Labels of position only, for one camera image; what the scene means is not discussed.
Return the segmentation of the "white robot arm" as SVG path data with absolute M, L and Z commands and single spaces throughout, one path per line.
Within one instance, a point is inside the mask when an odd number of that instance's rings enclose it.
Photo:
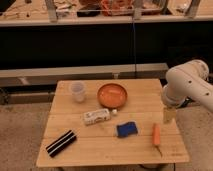
M 162 89 L 161 99 L 165 105 L 163 122 L 170 123 L 176 109 L 190 98 L 213 113 L 213 85 L 206 79 L 209 67 L 202 60 L 191 60 L 170 68 L 165 75 L 167 84 Z

